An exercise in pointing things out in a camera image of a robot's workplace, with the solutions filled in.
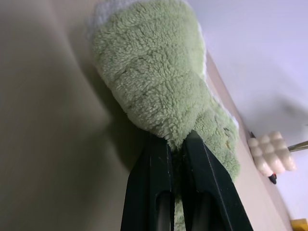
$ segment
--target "fuzzy green fabric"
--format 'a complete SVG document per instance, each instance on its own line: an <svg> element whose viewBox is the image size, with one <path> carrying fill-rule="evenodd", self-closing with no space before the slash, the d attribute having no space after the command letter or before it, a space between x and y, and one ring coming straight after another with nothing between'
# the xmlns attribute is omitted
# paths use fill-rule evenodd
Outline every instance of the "fuzzy green fabric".
<svg viewBox="0 0 308 231"><path fill-rule="evenodd" d="M165 138L172 150L194 129L237 176L237 127L204 82L204 45L187 4L134 3L111 15L92 42L101 77L135 125ZM183 221L176 213L177 230Z"/></svg>

